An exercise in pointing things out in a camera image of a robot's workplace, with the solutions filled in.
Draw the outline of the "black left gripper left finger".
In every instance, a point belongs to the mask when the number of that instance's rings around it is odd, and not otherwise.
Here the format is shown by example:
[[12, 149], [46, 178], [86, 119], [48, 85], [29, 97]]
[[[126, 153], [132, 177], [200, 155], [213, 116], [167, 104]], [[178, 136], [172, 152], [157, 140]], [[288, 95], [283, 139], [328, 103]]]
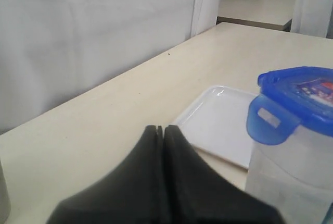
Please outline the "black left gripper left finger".
[[147, 126], [107, 176], [58, 204], [48, 223], [168, 223], [163, 131]]

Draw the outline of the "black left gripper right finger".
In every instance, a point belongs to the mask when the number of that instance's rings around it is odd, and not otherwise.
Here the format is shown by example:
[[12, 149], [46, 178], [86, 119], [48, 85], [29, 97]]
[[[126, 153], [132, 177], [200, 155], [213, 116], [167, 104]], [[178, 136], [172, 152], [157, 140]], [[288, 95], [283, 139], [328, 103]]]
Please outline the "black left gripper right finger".
[[177, 126], [164, 131], [163, 169], [172, 223], [284, 223], [279, 211], [211, 168]]

